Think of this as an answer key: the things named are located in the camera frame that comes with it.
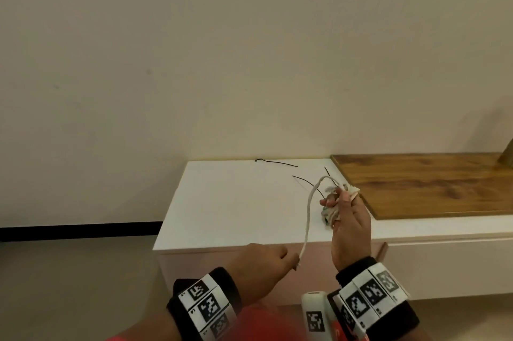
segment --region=gray floor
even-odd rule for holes
[[[102,340],[169,299],[154,236],[0,244],[0,333],[8,341]],[[513,339],[513,296],[414,301],[446,341]]]

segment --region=baseboard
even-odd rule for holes
[[[161,221],[0,228],[0,241],[67,240],[73,238],[157,235]]]

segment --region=wood grain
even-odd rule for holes
[[[499,153],[335,155],[376,219],[513,214],[513,169]]]

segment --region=cabinet drawer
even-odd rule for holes
[[[390,243],[383,264],[411,299],[513,292],[513,238]]]
[[[301,245],[287,246],[290,251],[301,250]],[[217,266],[227,264],[237,252],[208,252],[191,254],[162,254],[159,262],[171,293],[177,278],[201,278]],[[309,244],[297,271],[290,271],[265,299],[274,305],[301,303],[301,295],[311,291],[335,291],[337,270],[331,261],[329,245]]]

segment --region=white wall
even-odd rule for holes
[[[513,137],[513,0],[0,0],[0,25],[0,226],[162,219],[191,159]]]

